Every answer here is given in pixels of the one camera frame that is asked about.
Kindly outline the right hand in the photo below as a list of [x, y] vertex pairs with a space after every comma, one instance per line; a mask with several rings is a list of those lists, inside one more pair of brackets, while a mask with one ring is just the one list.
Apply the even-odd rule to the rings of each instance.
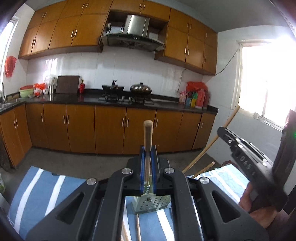
[[240, 199], [239, 206], [249, 213], [249, 215], [257, 221], [263, 228], [267, 228], [273, 222], [278, 212], [273, 206], [262, 207], [250, 212], [252, 202], [250, 194], [252, 192], [252, 184], [249, 182]]

